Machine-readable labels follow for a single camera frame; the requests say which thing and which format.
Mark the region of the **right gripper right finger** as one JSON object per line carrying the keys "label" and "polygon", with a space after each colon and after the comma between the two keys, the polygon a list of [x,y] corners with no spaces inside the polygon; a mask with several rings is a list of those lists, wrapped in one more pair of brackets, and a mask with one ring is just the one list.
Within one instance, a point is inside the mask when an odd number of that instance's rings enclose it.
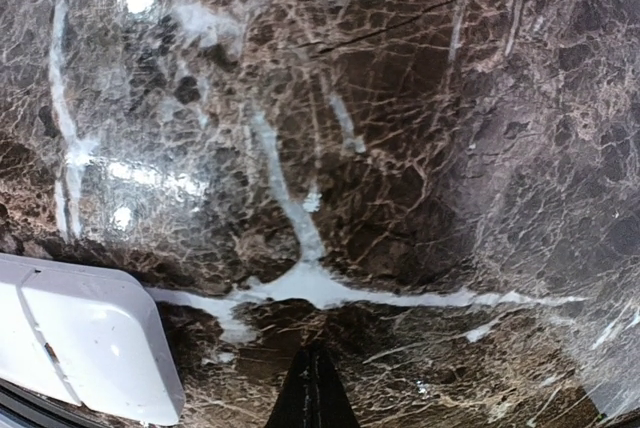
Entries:
{"label": "right gripper right finger", "polygon": [[329,352],[322,345],[312,346],[312,426],[359,427]]}

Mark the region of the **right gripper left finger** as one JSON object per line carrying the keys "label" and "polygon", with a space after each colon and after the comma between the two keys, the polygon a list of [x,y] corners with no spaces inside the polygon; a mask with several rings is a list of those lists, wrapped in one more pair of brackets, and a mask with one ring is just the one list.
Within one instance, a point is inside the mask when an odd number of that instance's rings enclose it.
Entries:
{"label": "right gripper left finger", "polygon": [[313,426],[311,365],[311,350],[308,347],[300,348],[292,359],[269,417],[270,427],[309,428]]}

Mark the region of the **white remote control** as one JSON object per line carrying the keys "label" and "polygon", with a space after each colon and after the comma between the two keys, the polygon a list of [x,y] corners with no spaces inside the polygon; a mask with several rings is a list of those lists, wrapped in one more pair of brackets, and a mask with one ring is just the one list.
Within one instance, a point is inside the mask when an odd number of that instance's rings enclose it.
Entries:
{"label": "white remote control", "polygon": [[27,278],[40,269],[65,270],[77,267],[97,268],[2,255],[1,377],[41,395],[81,406],[84,404],[63,376],[56,354],[46,343],[21,293],[21,287]]}

